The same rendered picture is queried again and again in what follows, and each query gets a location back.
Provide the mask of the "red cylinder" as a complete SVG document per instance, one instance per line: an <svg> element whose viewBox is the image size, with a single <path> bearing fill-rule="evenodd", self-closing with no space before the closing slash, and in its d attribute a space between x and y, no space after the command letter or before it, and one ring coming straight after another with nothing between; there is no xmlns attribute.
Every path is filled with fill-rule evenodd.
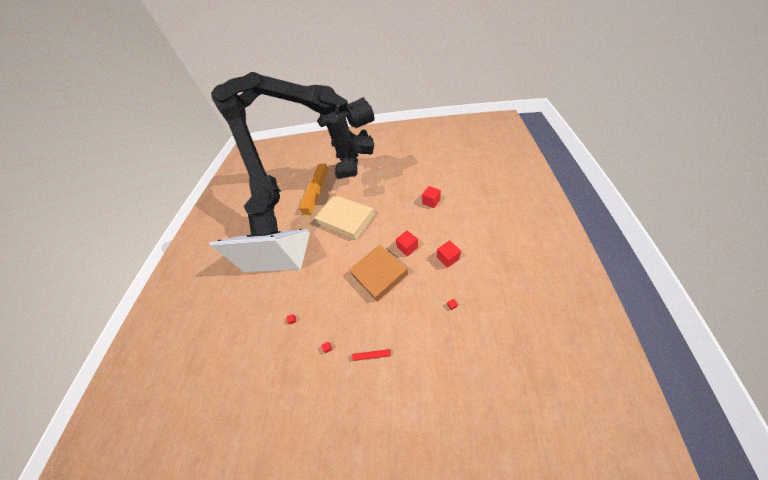
<svg viewBox="0 0 768 480"><path fill-rule="evenodd" d="M380 351L372 351L372 352L365 352L365 353L359 353L359 354L352 354L353 361L355 361L355 360L362 360L362 359L369 359L369 358L377 358L377 357L391 357L390 349L380 350Z"/></svg>

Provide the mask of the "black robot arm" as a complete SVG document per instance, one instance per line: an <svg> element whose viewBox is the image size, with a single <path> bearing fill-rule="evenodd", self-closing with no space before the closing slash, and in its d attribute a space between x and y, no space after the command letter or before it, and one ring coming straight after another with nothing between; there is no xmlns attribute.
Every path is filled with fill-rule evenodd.
<svg viewBox="0 0 768 480"><path fill-rule="evenodd" d="M243 93L238 95L239 92ZM212 100L227 120L249 173L251 197L244 205L251 230L251 235L247 237L281 233L278 231L277 219L273 212L279 202L281 190L277 186L277 179L265 173L246 124L245 108L261 94L303 104L320 113L318 124L320 127L326 126L330 137L335 140L349 135L347 120L350 126L356 128L374 122L373 110L364 97L348 103L330 86L298 85L250 72L214 87L211 92ZM361 129L356 137L352 133L352 139L354 157L358 157L358 153L373 154L374 141L371 135L368 136L366 129Z"/></svg>

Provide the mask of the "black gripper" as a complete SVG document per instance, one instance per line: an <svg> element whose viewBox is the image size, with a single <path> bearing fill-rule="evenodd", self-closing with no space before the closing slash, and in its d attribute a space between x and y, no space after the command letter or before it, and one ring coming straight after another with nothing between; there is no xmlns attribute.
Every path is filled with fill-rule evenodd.
<svg viewBox="0 0 768 480"><path fill-rule="evenodd" d="M336 179L339 180L356 176L358 174L358 159L353 156L352 131L350 131L349 135L345 138L338 140L331 138L331 145L336 150L336 157L341 160L341 162L336 165Z"/></svg>

